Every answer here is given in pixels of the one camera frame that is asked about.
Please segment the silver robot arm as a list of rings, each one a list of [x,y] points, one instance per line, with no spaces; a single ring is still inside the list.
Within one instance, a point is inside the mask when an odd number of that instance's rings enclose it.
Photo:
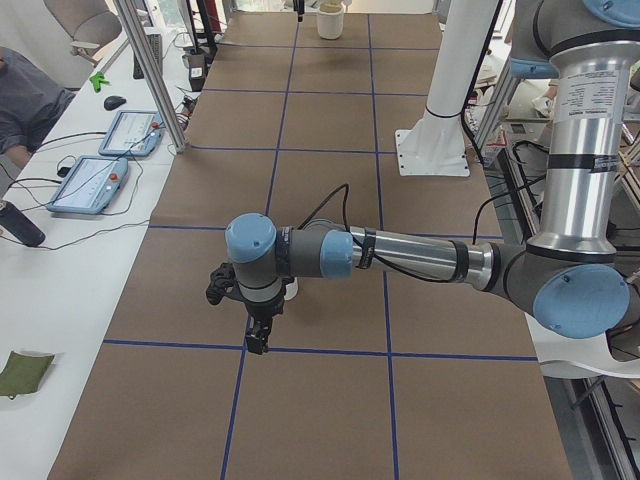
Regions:
[[[630,323],[639,296],[616,270],[606,231],[631,66],[639,58],[635,1],[520,1],[510,72],[558,83],[538,232],[523,246],[464,244],[348,224],[276,227],[248,213],[227,227],[227,261],[206,296],[245,305],[249,351],[268,349],[286,287],[379,267],[500,296],[561,336],[584,339]]]

